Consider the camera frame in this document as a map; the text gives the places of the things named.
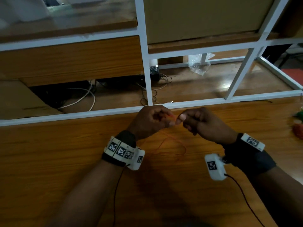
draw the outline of green object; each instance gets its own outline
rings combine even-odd
[[[303,122],[303,111],[298,112],[296,116]]]

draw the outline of white wrist device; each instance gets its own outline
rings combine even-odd
[[[104,153],[113,157],[116,160],[126,163],[131,170],[138,170],[143,161],[145,151],[139,147],[133,148],[115,137],[111,137],[104,148]]]

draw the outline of white metal frame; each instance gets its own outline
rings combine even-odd
[[[149,54],[148,45],[147,45],[147,36],[146,36],[144,3],[143,3],[143,0],[135,0],[137,20],[138,20],[137,28],[106,31],[106,32],[100,32],[100,33],[94,33],[94,34],[73,35],[73,36],[66,36],[66,37],[47,38],[47,39],[38,39],[38,40],[20,41],[20,42],[0,44],[0,52],[6,51],[6,50],[25,49],[25,48],[32,48],[32,47],[50,46],[50,45],[57,45],[57,44],[69,44],[69,43],[75,43],[75,42],[94,41],[94,40],[139,35],[140,44],[141,44],[141,52],[142,52],[143,68],[144,68],[144,73],[145,73],[148,105],[153,105],[152,88],[151,88],[151,80],[150,80],[150,72],[149,72],[149,60],[167,58],[167,57],[195,55],[195,54],[201,54],[201,53],[236,50],[236,49],[249,49],[248,54],[245,57],[233,57],[233,58],[227,58],[227,59],[208,60],[208,62],[210,62],[211,64],[243,61],[231,86],[229,87],[229,90],[228,90],[225,98],[202,99],[202,100],[193,100],[193,101],[186,101],[186,102],[165,103],[163,105],[165,107],[173,109],[173,108],[196,107],[196,106],[221,104],[221,103],[233,103],[233,102],[241,102],[241,101],[254,101],[254,100],[263,100],[263,99],[274,99],[274,98],[283,98],[283,97],[291,97],[291,96],[300,96],[303,93],[303,91],[302,91],[303,86],[298,84],[292,78],[287,76],[281,70],[279,70],[274,65],[272,65],[267,60],[265,60],[263,57],[261,57],[262,53],[264,52],[264,50],[267,46],[282,45],[282,44],[296,44],[296,43],[303,42],[303,38],[286,38],[286,39],[266,40],[267,36],[271,32],[273,26],[275,25],[275,22],[279,18],[280,14],[282,13],[282,11],[288,1],[289,0],[275,0],[274,1],[269,13],[267,14],[267,16],[259,30],[261,37],[258,41],[255,41],[255,42],[228,44],[228,45],[220,45],[220,46],[214,46],[214,47],[203,47],[203,48],[196,48],[196,49],[186,49],[186,50],[179,50],[179,51],[170,51],[170,52]],[[276,76],[278,76],[286,84],[288,84],[289,86],[294,88],[294,90],[286,91],[286,92],[264,93],[264,94],[255,94],[255,95],[246,95],[246,96],[233,96],[233,94],[237,90],[239,84],[243,80],[245,74],[247,73],[248,69],[250,68],[252,62],[256,58],[261,64],[263,64],[268,69],[270,69],[270,71],[272,71]],[[176,67],[178,65],[179,65],[179,67],[186,67],[186,66],[188,66],[188,63],[187,64],[181,63],[181,64],[174,64],[174,65],[166,65],[166,66],[163,65],[163,66],[160,66],[160,68],[161,69],[172,68],[172,67]],[[142,106],[108,109],[108,110],[98,110],[98,111],[90,111],[90,112],[80,112],[80,113],[70,113],[70,114],[53,115],[53,116],[41,116],[41,117],[24,118],[24,119],[0,120],[0,126],[10,126],[10,125],[28,124],[28,123],[35,123],[35,122],[48,122],[48,121],[65,120],[65,119],[77,119],[77,118],[87,118],[87,117],[104,116],[104,115],[133,113],[133,112],[138,112],[139,110],[141,110],[141,108],[142,108]]]

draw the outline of red object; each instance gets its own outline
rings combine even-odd
[[[292,131],[299,139],[303,140],[303,124],[295,124]]]
[[[299,84],[303,85],[303,70],[301,69],[281,69],[289,77],[297,81]]]

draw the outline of hand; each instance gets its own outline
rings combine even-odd
[[[166,115],[174,116],[171,110],[162,105],[145,106],[126,130],[134,134],[136,141],[145,139],[163,128],[175,125]]]
[[[176,124],[182,121],[191,133],[199,134],[206,140],[225,145],[237,140],[238,133],[205,107],[185,110],[178,116]]]

